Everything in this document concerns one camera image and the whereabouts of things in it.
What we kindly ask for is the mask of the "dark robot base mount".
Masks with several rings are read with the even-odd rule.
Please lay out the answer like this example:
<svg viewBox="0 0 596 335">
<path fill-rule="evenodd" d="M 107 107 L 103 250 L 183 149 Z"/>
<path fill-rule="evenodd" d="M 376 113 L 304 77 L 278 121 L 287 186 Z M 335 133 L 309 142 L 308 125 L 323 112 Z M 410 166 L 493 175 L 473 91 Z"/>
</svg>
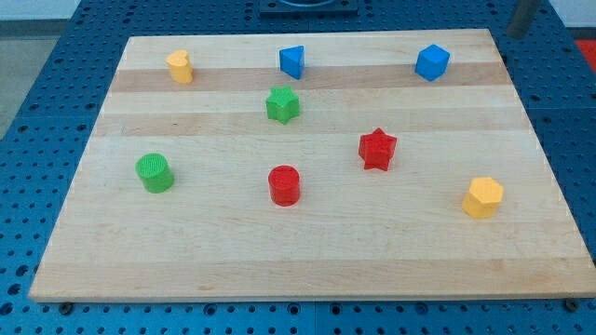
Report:
<svg viewBox="0 0 596 335">
<path fill-rule="evenodd" d="M 355 14 L 359 0 L 260 0 L 261 17 L 279 15 Z"/>
</svg>

